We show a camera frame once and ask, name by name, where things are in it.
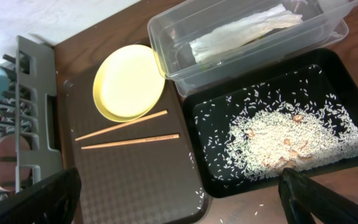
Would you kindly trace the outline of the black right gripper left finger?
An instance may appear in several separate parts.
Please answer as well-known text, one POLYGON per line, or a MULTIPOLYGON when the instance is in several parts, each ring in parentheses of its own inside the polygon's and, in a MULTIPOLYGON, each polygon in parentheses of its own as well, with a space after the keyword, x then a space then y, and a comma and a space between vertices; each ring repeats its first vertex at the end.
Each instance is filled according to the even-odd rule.
POLYGON ((78 170, 62 170, 0 201, 0 224, 71 223, 80 192, 78 170))

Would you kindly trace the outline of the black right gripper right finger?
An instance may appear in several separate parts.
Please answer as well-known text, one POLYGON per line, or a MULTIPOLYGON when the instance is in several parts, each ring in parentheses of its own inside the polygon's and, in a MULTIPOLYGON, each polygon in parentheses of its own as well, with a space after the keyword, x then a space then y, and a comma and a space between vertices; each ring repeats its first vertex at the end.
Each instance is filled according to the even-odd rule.
POLYGON ((289 167, 282 171, 278 185, 282 207, 289 224, 358 224, 358 204, 289 167))

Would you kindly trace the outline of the pile of white rice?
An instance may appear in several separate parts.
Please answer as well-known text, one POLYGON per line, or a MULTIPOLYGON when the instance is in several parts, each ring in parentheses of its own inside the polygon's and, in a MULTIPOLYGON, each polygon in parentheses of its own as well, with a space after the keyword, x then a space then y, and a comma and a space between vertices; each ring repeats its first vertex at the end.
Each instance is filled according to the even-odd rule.
POLYGON ((358 156, 358 127, 343 106, 334 107, 331 95, 317 111, 283 100, 254 116, 243 108, 229 125, 229 137, 223 168, 238 168, 251 180, 358 156))

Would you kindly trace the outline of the white paper napkin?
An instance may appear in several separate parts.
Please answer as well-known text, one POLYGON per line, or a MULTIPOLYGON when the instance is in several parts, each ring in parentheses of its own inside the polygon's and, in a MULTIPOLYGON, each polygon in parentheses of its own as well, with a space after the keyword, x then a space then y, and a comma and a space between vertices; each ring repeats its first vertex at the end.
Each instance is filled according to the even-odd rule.
POLYGON ((301 24, 301 14, 295 14, 283 4, 264 12, 252 14, 238 21, 225 24, 190 42, 195 62, 201 63, 215 55, 236 49, 262 37, 274 29, 284 29, 301 24))

